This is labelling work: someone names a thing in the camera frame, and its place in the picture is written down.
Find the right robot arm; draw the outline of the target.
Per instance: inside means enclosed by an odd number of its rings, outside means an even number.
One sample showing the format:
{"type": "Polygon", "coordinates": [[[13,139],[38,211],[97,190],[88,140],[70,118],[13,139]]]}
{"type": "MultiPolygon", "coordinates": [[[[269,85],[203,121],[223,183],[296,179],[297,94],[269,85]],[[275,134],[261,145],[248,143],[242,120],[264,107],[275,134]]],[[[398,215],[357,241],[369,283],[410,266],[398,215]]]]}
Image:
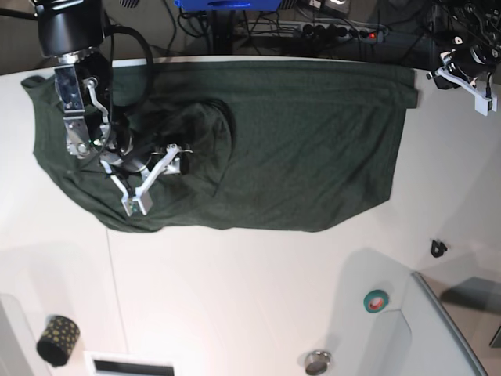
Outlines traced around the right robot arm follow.
{"type": "Polygon", "coordinates": [[[167,152],[162,143],[134,144],[128,119],[142,108],[153,89],[153,54],[146,39],[130,27],[110,23],[100,1],[36,1],[35,18],[42,54],[55,57],[56,92],[61,102],[70,156],[35,149],[35,157],[50,176],[88,172],[94,160],[106,162],[110,175],[127,177],[148,167],[155,155],[167,152]],[[106,38],[129,35],[146,58],[146,83],[140,98],[127,106],[114,105],[113,64],[99,51],[106,38]]]}

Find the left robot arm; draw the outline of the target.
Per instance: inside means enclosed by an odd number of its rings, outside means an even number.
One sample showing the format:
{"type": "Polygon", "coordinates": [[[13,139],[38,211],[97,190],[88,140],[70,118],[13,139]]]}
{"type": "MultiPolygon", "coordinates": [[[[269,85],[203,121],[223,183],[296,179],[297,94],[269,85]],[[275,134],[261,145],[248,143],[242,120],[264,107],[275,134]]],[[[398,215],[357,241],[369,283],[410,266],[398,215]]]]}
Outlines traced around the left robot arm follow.
{"type": "Polygon", "coordinates": [[[491,85],[500,65],[499,1],[434,1],[450,22],[434,33],[439,65],[447,74],[472,88],[484,78],[491,85]]]}

